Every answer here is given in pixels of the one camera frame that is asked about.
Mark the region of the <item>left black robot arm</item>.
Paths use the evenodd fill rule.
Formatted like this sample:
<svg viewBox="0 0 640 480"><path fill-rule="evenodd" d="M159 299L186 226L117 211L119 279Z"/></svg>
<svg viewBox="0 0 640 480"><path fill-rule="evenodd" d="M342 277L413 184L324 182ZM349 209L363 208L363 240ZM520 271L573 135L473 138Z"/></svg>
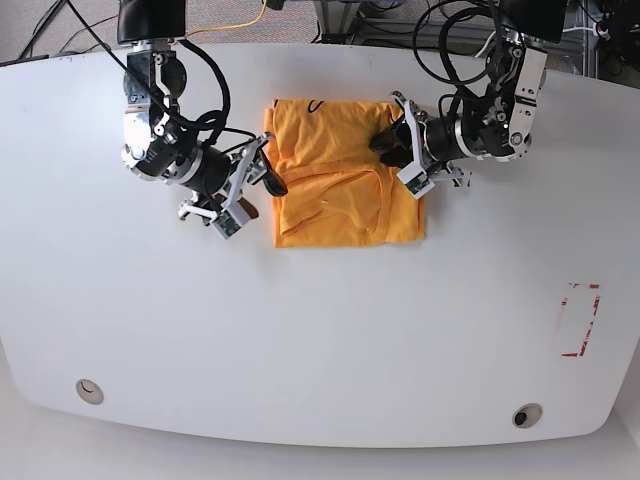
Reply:
<svg viewBox="0 0 640 480"><path fill-rule="evenodd" d="M419 65L454 92L440 97L436 115L401 92L392 92L401 115L369 143L415 198L440 181L464 185L465 174L454 166L456 160L509 162L527 153L546 78L548 54L543 45L560 42L565 11L563 1L469 1L444 22L438 36L443 74L424 62ZM448 36L454 26L475 17L492 21L493 38L484 69L463 79L451 60Z"/></svg>

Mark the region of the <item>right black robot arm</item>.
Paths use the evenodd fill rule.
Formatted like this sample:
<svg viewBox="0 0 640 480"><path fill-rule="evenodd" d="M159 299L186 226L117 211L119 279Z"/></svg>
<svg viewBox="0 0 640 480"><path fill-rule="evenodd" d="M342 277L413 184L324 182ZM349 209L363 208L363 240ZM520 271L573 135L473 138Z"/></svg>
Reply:
<svg viewBox="0 0 640 480"><path fill-rule="evenodd" d="M120 2L117 41L132 47L124 66L123 161L143 180L160 180L190 191L179 206L179 219L197 216L229 237L258 216L243 196L245 185L262 183L273 197L287 194L284 180L264 152L270 133L248 133L239 145L216 149L219 136L231 130L227 125L230 88L218 64L187 40L185 2ZM173 41L203 60L220 87L221 107L195 121L180 110L187 72L172 49Z"/></svg>

